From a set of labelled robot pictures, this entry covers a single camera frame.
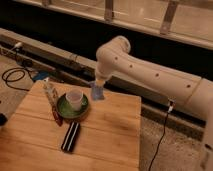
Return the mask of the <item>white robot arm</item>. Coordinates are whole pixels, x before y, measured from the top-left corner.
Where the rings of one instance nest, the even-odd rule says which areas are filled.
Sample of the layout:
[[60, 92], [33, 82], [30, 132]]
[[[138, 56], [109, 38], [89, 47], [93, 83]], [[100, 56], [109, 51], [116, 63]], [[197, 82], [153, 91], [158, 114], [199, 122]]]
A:
[[116, 36], [96, 51], [95, 84], [103, 86], [117, 71], [183, 105], [206, 121], [195, 171], [213, 171], [213, 81], [129, 55], [130, 42]]

